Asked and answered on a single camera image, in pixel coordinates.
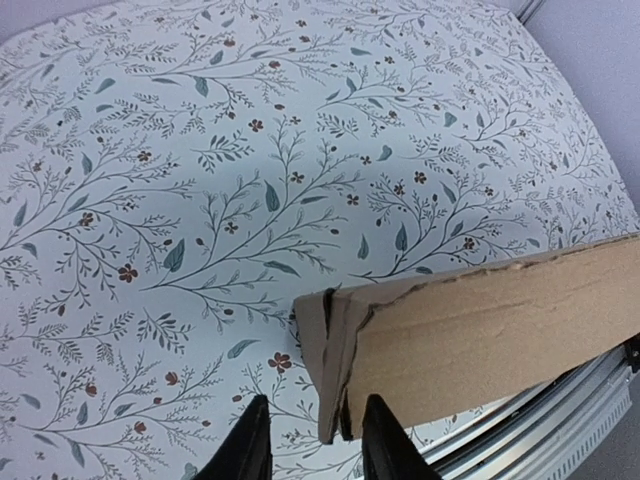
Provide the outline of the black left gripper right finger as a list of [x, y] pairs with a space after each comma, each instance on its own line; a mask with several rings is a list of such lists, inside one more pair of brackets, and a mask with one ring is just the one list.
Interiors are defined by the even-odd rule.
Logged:
[[364, 479], [442, 480], [380, 395], [368, 397], [362, 427]]

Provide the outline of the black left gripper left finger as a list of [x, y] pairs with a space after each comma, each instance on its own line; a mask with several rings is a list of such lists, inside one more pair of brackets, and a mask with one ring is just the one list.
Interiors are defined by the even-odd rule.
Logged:
[[195, 480], [268, 480], [272, 474], [269, 404], [256, 395]]

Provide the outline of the brown cardboard box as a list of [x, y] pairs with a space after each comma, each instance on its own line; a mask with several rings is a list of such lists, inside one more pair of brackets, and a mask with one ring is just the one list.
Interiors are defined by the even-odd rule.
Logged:
[[317, 436], [361, 436], [380, 395], [418, 426], [518, 394], [639, 331], [635, 235], [297, 298]]

